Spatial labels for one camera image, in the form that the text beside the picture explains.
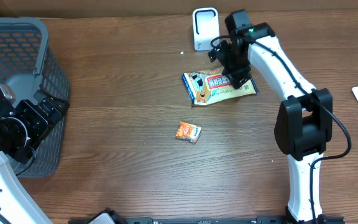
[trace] wooden surface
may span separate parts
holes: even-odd
[[[0,15],[84,18],[191,14],[201,7],[219,13],[358,9],[358,0],[0,0]]]
[[[354,147],[345,159],[323,163],[321,203],[325,214],[358,223],[358,102],[351,92],[358,86],[358,10],[250,16],[268,22],[304,77],[333,94]],[[70,79],[71,108],[56,174],[21,182],[54,223],[105,207],[125,217],[284,214],[288,162],[273,136],[279,102],[253,70],[258,95],[191,108],[180,75],[218,64],[193,50],[190,16],[44,22]],[[197,144],[175,139],[180,121],[203,128]],[[334,126],[326,154],[345,148]]]

